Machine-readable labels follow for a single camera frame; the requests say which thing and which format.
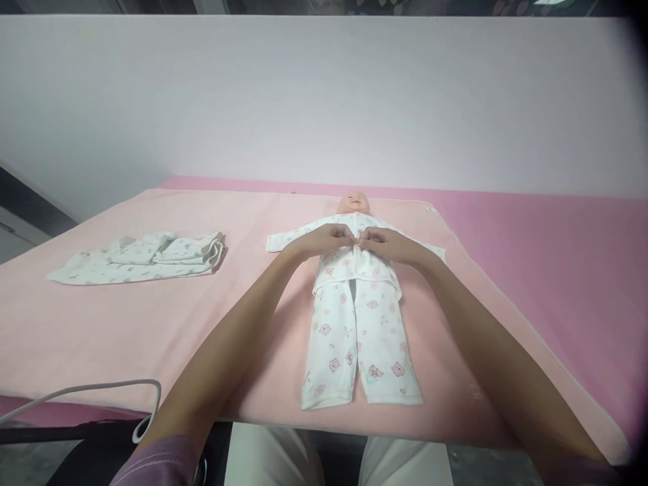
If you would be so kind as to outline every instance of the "pajama cuff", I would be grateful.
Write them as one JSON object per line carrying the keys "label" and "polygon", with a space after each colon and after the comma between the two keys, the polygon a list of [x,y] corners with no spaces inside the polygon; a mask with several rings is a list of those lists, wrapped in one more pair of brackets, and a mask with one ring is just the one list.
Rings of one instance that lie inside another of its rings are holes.
{"label": "pajama cuff", "polygon": [[399,405],[423,405],[423,397],[421,395],[372,395],[367,396],[367,402],[370,404],[394,403]]}
{"label": "pajama cuff", "polygon": [[353,391],[345,390],[332,390],[322,393],[320,396],[304,397],[302,396],[302,410],[316,410],[318,408],[345,405],[351,403],[353,398]]}

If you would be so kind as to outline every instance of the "doll head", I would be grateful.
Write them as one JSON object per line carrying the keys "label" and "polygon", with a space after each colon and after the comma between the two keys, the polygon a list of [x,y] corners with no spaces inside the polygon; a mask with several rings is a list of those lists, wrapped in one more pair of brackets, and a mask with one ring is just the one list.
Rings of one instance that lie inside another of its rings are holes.
{"label": "doll head", "polygon": [[355,212],[369,214],[369,202],[364,192],[349,192],[341,199],[340,205],[337,207],[338,214]]}

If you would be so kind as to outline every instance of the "white baby garment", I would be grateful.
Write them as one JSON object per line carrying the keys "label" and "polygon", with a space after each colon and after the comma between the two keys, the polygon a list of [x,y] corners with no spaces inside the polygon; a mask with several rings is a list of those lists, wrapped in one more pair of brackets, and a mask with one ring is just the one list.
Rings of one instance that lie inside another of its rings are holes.
{"label": "white baby garment", "polygon": [[141,240],[125,236],[108,250],[77,253],[46,278],[83,286],[206,275],[226,252],[222,240],[222,233],[179,238],[161,232],[147,234]]}
{"label": "white baby garment", "polygon": [[[403,234],[373,216],[343,214],[269,236],[267,250],[280,251],[326,223],[346,224],[358,237],[371,226]],[[444,249],[418,243],[446,261]],[[355,299],[350,280],[355,281]],[[356,368],[369,403],[422,404],[398,306],[402,292],[391,262],[357,247],[339,248],[320,258],[313,294],[302,409],[351,402]]]}

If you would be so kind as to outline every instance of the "white backdrop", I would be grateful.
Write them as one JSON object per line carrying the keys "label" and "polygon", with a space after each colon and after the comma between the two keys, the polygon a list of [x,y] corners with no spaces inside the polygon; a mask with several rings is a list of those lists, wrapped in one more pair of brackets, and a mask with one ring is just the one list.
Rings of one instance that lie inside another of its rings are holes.
{"label": "white backdrop", "polygon": [[79,220],[174,174],[645,198],[625,28],[0,17],[0,164]]}

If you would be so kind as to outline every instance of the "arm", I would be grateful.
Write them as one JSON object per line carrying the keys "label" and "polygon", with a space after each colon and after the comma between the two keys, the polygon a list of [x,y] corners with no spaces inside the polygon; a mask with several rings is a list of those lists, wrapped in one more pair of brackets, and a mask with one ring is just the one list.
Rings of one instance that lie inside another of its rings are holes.
{"label": "arm", "polygon": [[267,252],[277,252],[283,250],[290,242],[293,242],[300,236],[310,233],[313,230],[316,230],[326,223],[332,223],[333,217],[326,217],[318,219],[312,223],[299,227],[293,231],[286,233],[276,233],[268,236],[268,243],[266,244],[265,250]]}
{"label": "arm", "polygon": [[468,367],[543,479],[567,458],[607,464],[547,375],[436,255],[381,228],[367,228],[360,247],[425,278]]}
{"label": "arm", "polygon": [[438,246],[430,245],[430,243],[425,243],[419,240],[415,240],[411,236],[407,236],[405,233],[403,233],[400,229],[398,229],[396,226],[390,225],[389,223],[382,221],[381,219],[377,219],[378,223],[380,224],[380,227],[387,228],[389,230],[395,231],[396,233],[402,234],[405,238],[409,238],[410,240],[420,244],[421,246],[424,246],[428,250],[430,250],[432,253],[437,255],[443,263],[446,263],[446,249],[445,248],[439,248]]}
{"label": "arm", "polygon": [[214,420],[258,355],[259,331],[270,321],[297,267],[310,257],[356,243],[346,225],[328,224],[286,246],[196,351],[136,452],[164,437],[185,435],[199,457]]}

